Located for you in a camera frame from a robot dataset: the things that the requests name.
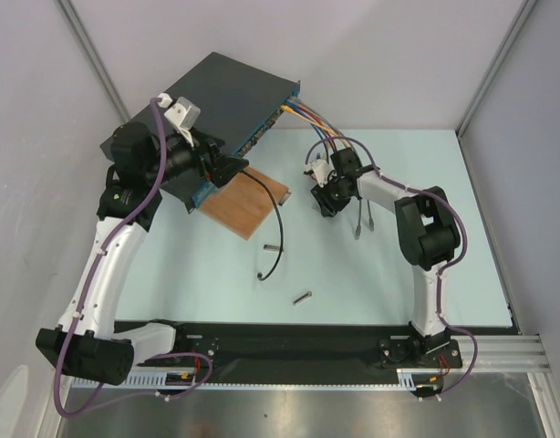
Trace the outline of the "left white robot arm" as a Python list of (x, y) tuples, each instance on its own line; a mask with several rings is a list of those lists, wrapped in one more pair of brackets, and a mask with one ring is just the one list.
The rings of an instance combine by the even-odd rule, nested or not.
[(37, 349), (57, 378), (119, 385), (133, 366), (146, 360), (178, 365), (188, 357), (188, 341), (176, 335), (170, 322), (153, 320), (116, 332), (119, 297), (161, 204), (161, 184), (196, 171), (222, 187), (249, 162), (222, 153), (222, 140), (196, 129), (176, 137), (177, 143), (169, 144), (169, 136), (154, 134), (140, 122), (121, 125), (111, 136), (113, 163), (82, 278), (57, 326), (40, 329), (36, 337)]

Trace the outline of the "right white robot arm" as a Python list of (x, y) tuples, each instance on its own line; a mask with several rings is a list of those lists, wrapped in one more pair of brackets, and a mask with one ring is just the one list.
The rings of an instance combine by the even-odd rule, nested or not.
[(437, 186), (418, 190), (396, 182), (375, 166), (363, 166), (351, 149), (335, 151), (324, 160), (306, 159), (304, 174), (316, 182), (311, 193), (325, 217), (336, 216), (352, 198), (375, 203), (395, 215), (399, 248), (413, 274), (406, 358), (418, 366), (430, 366), (450, 344), (443, 282), (461, 243), (445, 192)]

